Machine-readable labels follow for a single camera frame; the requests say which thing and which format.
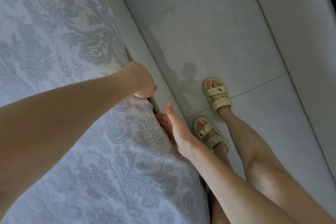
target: floor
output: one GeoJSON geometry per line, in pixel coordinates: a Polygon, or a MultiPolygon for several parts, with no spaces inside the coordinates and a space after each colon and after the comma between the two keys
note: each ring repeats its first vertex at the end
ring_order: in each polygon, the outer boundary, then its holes
{"type": "Polygon", "coordinates": [[[234,112],[272,147],[293,177],[336,217],[336,185],[257,0],[124,0],[187,123],[207,116],[228,129],[201,84],[221,78],[234,112]]]}

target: leg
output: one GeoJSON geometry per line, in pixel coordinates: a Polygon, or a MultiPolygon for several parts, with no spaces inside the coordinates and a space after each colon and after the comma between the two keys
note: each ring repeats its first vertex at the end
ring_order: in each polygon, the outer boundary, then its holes
{"type": "MultiPolygon", "coordinates": [[[[208,82],[208,88],[220,85],[217,81],[208,82]]],[[[221,97],[226,97],[226,93],[212,96],[212,100],[221,97]]],[[[250,185],[300,224],[336,223],[291,177],[257,132],[235,116],[229,106],[221,107],[217,112],[227,124],[250,185]]]]}
{"type": "MultiPolygon", "coordinates": [[[[198,123],[199,123],[197,127],[198,131],[201,130],[206,125],[206,122],[203,120],[199,120],[198,123]]],[[[203,140],[206,142],[210,137],[212,137],[215,134],[216,132],[212,129],[203,138],[203,140]]],[[[227,167],[232,169],[229,159],[226,156],[226,146],[223,142],[218,143],[214,147],[214,153],[220,159],[220,161],[222,161],[227,167]]],[[[211,224],[230,224],[221,205],[219,204],[218,200],[216,199],[216,197],[212,192],[210,192],[209,195],[209,205],[210,205],[211,224]]]]}

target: mattress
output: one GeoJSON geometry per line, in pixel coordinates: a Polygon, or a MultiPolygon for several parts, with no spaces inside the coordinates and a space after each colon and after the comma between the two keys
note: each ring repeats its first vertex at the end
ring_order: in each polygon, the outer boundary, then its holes
{"type": "MultiPolygon", "coordinates": [[[[0,0],[0,7],[0,106],[128,62],[105,0],[0,0]]],[[[204,224],[210,217],[195,167],[170,144],[151,103],[133,96],[95,122],[1,223],[204,224]]]]}

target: blue floral pattern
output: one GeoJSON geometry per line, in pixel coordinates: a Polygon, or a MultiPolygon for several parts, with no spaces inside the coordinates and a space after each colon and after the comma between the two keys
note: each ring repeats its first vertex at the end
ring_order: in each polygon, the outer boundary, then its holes
{"type": "MultiPolygon", "coordinates": [[[[0,5],[0,106],[128,62],[105,0],[0,5]]],[[[2,223],[209,223],[198,173],[152,109],[130,97],[103,115],[2,223]]]]}

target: sandal strap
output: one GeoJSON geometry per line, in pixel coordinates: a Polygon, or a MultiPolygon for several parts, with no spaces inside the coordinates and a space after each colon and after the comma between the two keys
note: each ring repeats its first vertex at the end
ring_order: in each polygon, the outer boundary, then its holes
{"type": "Polygon", "coordinates": [[[227,105],[232,106],[232,101],[229,98],[220,98],[212,103],[212,109],[217,112],[220,107],[227,105]]]}
{"type": "Polygon", "coordinates": [[[210,96],[213,96],[213,95],[218,95],[222,93],[227,93],[227,90],[224,86],[221,85],[215,88],[208,89],[208,92],[210,96]]]}
{"type": "Polygon", "coordinates": [[[212,137],[210,137],[208,139],[208,141],[205,143],[206,146],[208,146],[208,148],[213,149],[213,147],[215,147],[219,142],[223,141],[224,143],[226,142],[225,137],[223,137],[220,134],[216,134],[212,137]]]}
{"type": "Polygon", "coordinates": [[[209,131],[212,129],[211,124],[207,123],[197,134],[200,137],[200,139],[203,139],[209,131]]]}

